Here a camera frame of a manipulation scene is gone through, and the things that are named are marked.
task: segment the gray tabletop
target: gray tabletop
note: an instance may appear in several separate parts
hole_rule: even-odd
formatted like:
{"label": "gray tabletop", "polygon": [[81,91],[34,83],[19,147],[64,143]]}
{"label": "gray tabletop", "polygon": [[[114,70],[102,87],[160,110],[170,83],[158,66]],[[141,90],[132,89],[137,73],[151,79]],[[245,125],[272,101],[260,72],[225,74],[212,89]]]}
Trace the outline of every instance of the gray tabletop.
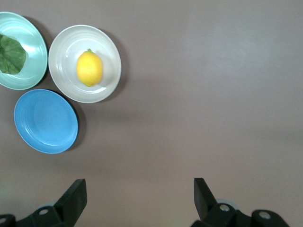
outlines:
{"label": "gray tabletop", "polygon": [[[48,48],[84,24],[116,44],[122,75],[107,99],[70,100],[79,135],[47,155],[19,136],[13,112],[28,90],[0,86],[0,214],[24,218],[85,178],[77,227],[188,227],[193,180],[216,198],[301,226],[303,1],[1,0]],[[60,93],[49,72],[32,89]]]}

